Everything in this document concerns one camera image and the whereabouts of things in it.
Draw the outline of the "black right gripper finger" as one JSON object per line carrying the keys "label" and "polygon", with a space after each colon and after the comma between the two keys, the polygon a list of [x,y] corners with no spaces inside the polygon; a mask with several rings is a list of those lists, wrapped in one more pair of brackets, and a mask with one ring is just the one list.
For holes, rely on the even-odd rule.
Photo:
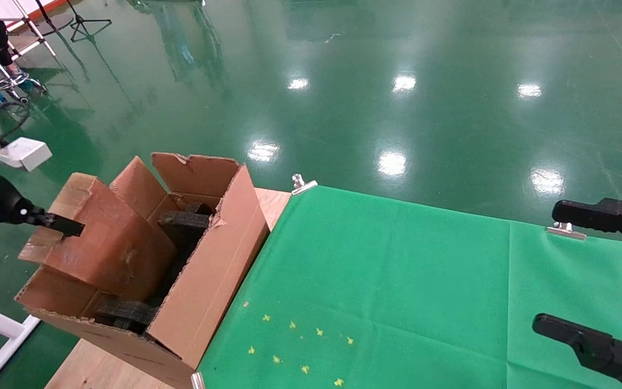
{"label": "black right gripper finger", "polygon": [[571,347],[582,367],[622,384],[622,340],[546,313],[535,316],[532,329]]}
{"label": "black right gripper finger", "polygon": [[596,204],[583,204],[561,200],[553,207],[552,218],[558,223],[622,234],[622,201],[604,198]]}

